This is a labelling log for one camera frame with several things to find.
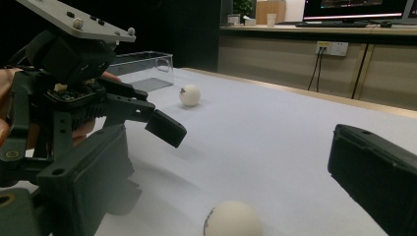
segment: clear plastic box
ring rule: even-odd
[[[118,55],[107,71],[131,84],[150,91],[174,84],[172,54],[144,51]]]

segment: computer screen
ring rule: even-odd
[[[407,0],[305,0],[304,22],[399,19]]]
[[[417,0],[413,1],[413,4],[411,5],[410,12],[408,14],[408,18],[417,19]]]

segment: white tabletop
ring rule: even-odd
[[[188,134],[174,148],[145,124],[126,123],[132,179],[143,194],[130,214],[106,215],[96,235],[203,236],[210,210],[228,200],[252,206],[265,236],[386,235],[330,177],[332,131],[356,126],[417,153],[417,119],[186,70],[174,75],[174,86],[151,91],[149,101]],[[186,84],[201,89],[198,106],[180,102]]]

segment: white ball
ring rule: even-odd
[[[206,218],[204,236],[262,236],[263,227],[257,213],[238,201],[224,202]]]
[[[180,100],[186,106],[195,106],[199,103],[201,93],[198,87],[186,85],[180,90]]]

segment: power outlet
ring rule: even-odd
[[[330,41],[318,41],[316,46],[316,54],[323,52],[324,55],[330,55],[331,42]]]
[[[346,56],[347,53],[347,46],[349,43],[347,42],[332,42],[330,55],[333,56]]]

